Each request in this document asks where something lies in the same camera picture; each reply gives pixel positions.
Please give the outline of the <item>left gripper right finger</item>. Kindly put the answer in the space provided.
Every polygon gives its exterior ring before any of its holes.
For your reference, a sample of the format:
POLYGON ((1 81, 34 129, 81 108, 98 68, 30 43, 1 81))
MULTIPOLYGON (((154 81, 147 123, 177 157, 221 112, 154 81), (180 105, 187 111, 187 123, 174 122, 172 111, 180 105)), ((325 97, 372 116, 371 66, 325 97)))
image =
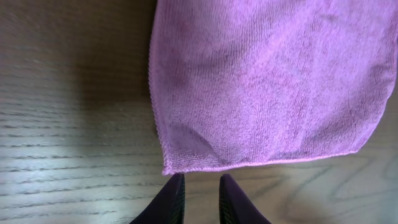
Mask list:
POLYGON ((221 224, 271 224, 229 174, 220 178, 219 212, 221 224))

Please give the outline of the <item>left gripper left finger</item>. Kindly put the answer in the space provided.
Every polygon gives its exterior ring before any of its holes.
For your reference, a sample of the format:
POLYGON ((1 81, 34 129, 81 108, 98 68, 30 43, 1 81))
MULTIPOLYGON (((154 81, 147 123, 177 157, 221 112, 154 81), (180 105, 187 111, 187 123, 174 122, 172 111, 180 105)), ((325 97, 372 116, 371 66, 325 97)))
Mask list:
POLYGON ((129 224, 183 224, 185 178, 174 174, 148 206, 129 224))

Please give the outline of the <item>purple cloth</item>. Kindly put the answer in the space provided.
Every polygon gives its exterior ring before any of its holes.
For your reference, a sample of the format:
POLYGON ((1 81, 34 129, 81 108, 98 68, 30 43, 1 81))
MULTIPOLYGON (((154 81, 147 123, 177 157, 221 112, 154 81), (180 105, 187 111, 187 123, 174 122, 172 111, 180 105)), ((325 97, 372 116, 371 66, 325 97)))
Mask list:
POLYGON ((396 0, 159 1, 149 85, 163 173, 358 152, 396 77, 396 0))

